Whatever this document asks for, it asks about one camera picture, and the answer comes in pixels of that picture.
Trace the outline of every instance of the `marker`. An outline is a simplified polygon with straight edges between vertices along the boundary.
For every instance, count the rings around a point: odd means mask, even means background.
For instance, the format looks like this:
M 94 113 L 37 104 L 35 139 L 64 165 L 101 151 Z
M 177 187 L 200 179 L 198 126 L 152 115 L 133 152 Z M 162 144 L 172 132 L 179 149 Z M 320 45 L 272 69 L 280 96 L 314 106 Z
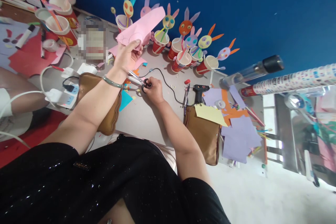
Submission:
M 30 25 L 28 29 L 24 32 L 23 36 L 19 39 L 19 41 L 16 43 L 16 49 L 21 49 L 22 46 L 25 44 L 26 40 L 28 39 L 29 35 L 35 30 L 34 25 Z
M 43 41 L 46 39 L 46 31 L 41 31 L 41 58 L 44 58 L 44 49 L 43 49 Z

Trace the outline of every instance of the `tape roll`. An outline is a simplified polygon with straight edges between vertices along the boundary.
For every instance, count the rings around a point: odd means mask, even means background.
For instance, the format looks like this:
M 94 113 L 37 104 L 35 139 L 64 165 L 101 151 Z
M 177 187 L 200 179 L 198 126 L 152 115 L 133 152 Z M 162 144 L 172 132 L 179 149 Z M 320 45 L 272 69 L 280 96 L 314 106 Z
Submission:
M 56 52 L 60 45 L 57 44 L 55 40 L 45 40 L 43 41 L 42 47 L 49 52 Z

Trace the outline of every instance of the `silver bangle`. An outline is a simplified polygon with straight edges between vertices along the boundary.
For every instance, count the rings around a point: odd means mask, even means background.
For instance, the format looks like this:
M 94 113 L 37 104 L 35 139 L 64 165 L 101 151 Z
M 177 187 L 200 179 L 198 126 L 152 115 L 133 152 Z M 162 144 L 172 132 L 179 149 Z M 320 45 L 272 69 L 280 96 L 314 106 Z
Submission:
M 103 80 L 107 82 L 107 84 L 111 85 L 111 86 L 114 86 L 116 88 L 122 88 L 123 85 L 120 85 L 118 83 L 115 83 L 113 81 L 111 81 L 109 78 L 106 77 L 106 75 L 103 76 Z

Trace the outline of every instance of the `glue gun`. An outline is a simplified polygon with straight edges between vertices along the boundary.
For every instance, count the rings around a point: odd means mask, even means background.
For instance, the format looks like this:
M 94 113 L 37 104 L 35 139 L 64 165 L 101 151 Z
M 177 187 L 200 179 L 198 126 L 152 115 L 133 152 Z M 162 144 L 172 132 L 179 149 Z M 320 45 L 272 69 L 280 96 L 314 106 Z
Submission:
M 209 86 L 204 86 L 204 85 L 194 85 L 193 90 L 196 93 L 195 96 L 195 104 L 200 104 L 202 103 L 202 94 L 205 91 L 208 91 L 210 89 Z

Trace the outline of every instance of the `brown purse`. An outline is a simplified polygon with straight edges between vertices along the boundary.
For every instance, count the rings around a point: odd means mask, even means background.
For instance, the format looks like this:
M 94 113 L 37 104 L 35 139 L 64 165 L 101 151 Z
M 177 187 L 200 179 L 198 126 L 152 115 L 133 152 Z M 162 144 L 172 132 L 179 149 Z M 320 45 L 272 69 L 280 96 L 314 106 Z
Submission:
M 184 125 L 195 138 L 208 165 L 218 164 L 221 126 L 196 116 L 194 107 L 187 107 Z
M 82 73 L 79 76 L 79 92 L 77 95 L 76 104 L 100 81 L 101 77 L 94 75 L 92 73 Z M 110 111 L 107 113 L 101 124 L 99 125 L 97 131 L 103 133 L 104 135 L 112 135 L 116 128 L 116 122 L 119 116 L 119 108 L 121 104 L 121 90 L 113 103 Z

